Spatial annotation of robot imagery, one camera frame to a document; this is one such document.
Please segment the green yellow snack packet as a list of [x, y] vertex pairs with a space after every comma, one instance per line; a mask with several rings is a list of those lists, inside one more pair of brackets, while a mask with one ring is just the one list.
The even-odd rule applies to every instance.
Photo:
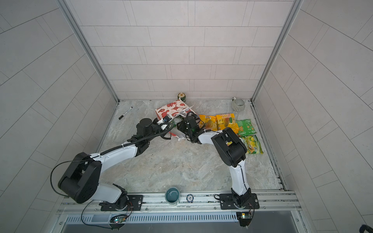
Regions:
[[263, 150], [256, 135], [240, 137], [247, 148], [247, 154], [263, 154]]

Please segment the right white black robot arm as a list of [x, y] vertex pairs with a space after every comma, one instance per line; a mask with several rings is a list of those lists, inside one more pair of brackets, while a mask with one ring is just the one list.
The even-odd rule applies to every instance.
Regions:
[[245, 174], [247, 147], [231, 128], [214, 131], [200, 126], [199, 117], [188, 112], [177, 129], [185, 134], [191, 143], [214, 145], [221, 160], [229, 167], [232, 180], [231, 201], [238, 209], [259, 209], [258, 199], [252, 193]]

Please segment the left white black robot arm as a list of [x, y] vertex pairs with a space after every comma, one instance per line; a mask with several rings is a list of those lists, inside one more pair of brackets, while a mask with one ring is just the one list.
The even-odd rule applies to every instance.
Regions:
[[70, 197], [76, 203], [97, 200], [110, 210], [124, 209], [128, 203], [127, 191], [117, 184], [100, 184], [100, 175], [120, 162], [141, 155], [151, 140], [164, 137], [173, 124], [143, 118], [136, 128], [135, 135], [116, 147], [94, 154], [81, 152], [68, 161], [69, 166], [57, 185], [62, 191], [60, 195]]

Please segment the green white drink can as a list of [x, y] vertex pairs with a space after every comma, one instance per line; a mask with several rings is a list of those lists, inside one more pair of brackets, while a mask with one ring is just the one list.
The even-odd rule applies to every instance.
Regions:
[[183, 101], [183, 102], [186, 101], [186, 95], [185, 95], [185, 93], [179, 93], [178, 96], [177, 96], [177, 98], [179, 100]]

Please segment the black marker pen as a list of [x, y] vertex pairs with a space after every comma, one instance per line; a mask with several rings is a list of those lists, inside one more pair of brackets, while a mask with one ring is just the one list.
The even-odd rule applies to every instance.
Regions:
[[126, 116], [132, 109], [133, 107], [131, 106], [124, 114], [120, 115], [118, 119], [121, 120], [122, 118], [124, 118], [124, 116]]

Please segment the striped ceramic mug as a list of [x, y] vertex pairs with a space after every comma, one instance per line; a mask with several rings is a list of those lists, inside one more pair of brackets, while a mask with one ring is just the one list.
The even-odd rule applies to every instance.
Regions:
[[245, 109], [245, 101], [234, 97], [232, 99], [231, 107], [234, 112], [242, 112]]

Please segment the blue white poker chip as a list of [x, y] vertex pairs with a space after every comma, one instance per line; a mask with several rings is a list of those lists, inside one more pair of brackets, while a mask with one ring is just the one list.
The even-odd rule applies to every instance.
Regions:
[[194, 196], [193, 196], [192, 194], [188, 194], [188, 195], [186, 196], [186, 200], [187, 200], [188, 203], [193, 203], [193, 201], [194, 201]]

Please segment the left circuit board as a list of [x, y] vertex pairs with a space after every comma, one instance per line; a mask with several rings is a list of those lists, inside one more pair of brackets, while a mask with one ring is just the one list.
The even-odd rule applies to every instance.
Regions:
[[110, 221], [109, 225], [112, 230], [119, 230], [121, 227], [125, 225], [128, 215], [120, 214], [113, 216]]

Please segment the circuit board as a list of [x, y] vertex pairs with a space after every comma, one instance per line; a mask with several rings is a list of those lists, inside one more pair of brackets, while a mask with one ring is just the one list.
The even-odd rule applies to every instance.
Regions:
[[237, 220], [241, 227], [248, 227], [253, 219], [253, 214], [251, 212], [236, 212]]
[[110, 221], [109, 225], [112, 230], [119, 230], [121, 227], [125, 225], [128, 215], [120, 214], [113, 216]]

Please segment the right circuit board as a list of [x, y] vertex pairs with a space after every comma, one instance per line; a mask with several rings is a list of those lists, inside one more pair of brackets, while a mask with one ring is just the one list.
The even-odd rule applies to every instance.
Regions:
[[241, 227], [248, 227], [253, 219], [253, 214], [251, 212], [236, 212], [237, 220]]

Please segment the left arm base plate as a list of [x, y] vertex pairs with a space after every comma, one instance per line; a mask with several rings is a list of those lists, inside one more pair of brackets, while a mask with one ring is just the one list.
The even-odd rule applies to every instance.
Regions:
[[126, 195], [115, 203], [102, 202], [99, 206], [101, 211], [140, 211], [143, 198], [143, 195]]

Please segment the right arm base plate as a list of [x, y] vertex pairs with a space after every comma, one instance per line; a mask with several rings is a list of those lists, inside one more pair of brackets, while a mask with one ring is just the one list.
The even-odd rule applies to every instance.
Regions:
[[220, 202], [222, 210], [259, 209], [259, 202], [255, 193], [238, 196], [236, 194], [217, 194], [214, 198]]

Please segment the aluminium rail frame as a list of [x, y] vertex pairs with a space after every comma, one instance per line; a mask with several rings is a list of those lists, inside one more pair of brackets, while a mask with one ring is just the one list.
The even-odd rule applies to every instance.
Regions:
[[[253, 193], [257, 195], [260, 206], [256, 210], [222, 210], [214, 195], [229, 194], [228, 192], [182, 192], [177, 205], [168, 204], [164, 193], [131, 193], [130, 195], [144, 196], [140, 211], [101, 211], [99, 201], [76, 204], [67, 199], [57, 210], [51, 232], [124, 233], [136, 224], [143, 227], [147, 224], [183, 223], [228, 223], [229, 229], [249, 228], [258, 229], [260, 232], [311, 231], [293, 191], [255, 190]], [[188, 194], [194, 196], [193, 203], [187, 202]], [[248, 227], [241, 227], [236, 212], [251, 212], [251, 224]], [[120, 214], [128, 215], [125, 225], [119, 230], [112, 230], [109, 221], [113, 216]]]

